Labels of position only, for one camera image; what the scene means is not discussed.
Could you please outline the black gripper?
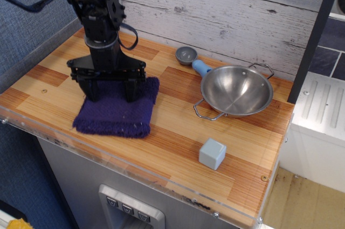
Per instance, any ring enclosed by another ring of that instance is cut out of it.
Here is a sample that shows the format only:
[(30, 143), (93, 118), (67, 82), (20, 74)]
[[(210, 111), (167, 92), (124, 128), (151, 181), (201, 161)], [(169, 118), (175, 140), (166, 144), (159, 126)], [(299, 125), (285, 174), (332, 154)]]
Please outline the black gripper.
[(127, 102), (136, 101), (139, 82), (146, 81), (146, 63), (125, 55), (117, 39), (107, 43), (86, 39), (85, 43), (90, 54), (69, 60), (67, 66), (86, 97), (96, 102), (98, 80), (113, 80), (124, 81)]

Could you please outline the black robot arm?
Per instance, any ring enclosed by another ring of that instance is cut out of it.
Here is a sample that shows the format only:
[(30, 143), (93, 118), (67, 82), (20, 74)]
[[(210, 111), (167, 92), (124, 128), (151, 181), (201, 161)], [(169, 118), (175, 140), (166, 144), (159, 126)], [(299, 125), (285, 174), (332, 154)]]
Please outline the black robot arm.
[(74, 8), (85, 31), (90, 54), (67, 62), (71, 77), (92, 101), (98, 98), (98, 81), (122, 81), (126, 99), (137, 98), (139, 83), (146, 80), (146, 63), (125, 55), (119, 38), (121, 28), (132, 30), (125, 23), (125, 7), (119, 0), (67, 0)]

